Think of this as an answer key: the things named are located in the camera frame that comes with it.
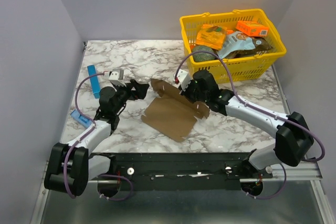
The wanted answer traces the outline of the brown cardboard box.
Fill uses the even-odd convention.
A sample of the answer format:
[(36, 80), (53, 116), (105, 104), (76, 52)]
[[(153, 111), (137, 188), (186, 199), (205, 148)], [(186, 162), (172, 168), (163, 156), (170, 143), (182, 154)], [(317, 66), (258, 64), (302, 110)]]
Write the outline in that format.
[(141, 120), (175, 142), (185, 141), (197, 119), (209, 117), (205, 104), (191, 103), (171, 84), (151, 79), (151, 86), (158, 96), (144, 111)]

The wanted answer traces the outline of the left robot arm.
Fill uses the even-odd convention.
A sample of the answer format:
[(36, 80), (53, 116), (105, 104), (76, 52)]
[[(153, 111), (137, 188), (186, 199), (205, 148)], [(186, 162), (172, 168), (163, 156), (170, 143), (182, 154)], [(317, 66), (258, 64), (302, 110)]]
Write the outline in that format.
[(119, 86), (102, 88), (91, 125), (69, 143), (57, 143), (52, 147), (44, 187), (76, 198), (84, 192), (90, 180), (100, 175), (112, 179), (117, 171), (115, 164), (108, 157), (92, 155), (92, 152), (117, 129), (119, 115), (127, 101), (143, 100), (148, 88), (149, 84), (134, 79)]

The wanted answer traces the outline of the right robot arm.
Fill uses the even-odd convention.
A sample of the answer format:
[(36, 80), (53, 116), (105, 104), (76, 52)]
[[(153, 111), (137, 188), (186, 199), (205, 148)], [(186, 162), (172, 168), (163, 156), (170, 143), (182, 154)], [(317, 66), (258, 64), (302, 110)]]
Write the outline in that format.
[(274, 164), (296, 167), (303, 161), (313, 145), (313, 138), (306, 132), (307, 124), (297, 112), (291, 115), (276, 113), (250, 103), (228, 89), (221, 89), (207, 70), (190, 76), (179, 70), (175, 77), (180, 94), (190, 102), (203, 102), (213, 112), (243, 120), (268, 133), (275, 143), (252, 150), (242, 161), (241, 171), (249, 178)]

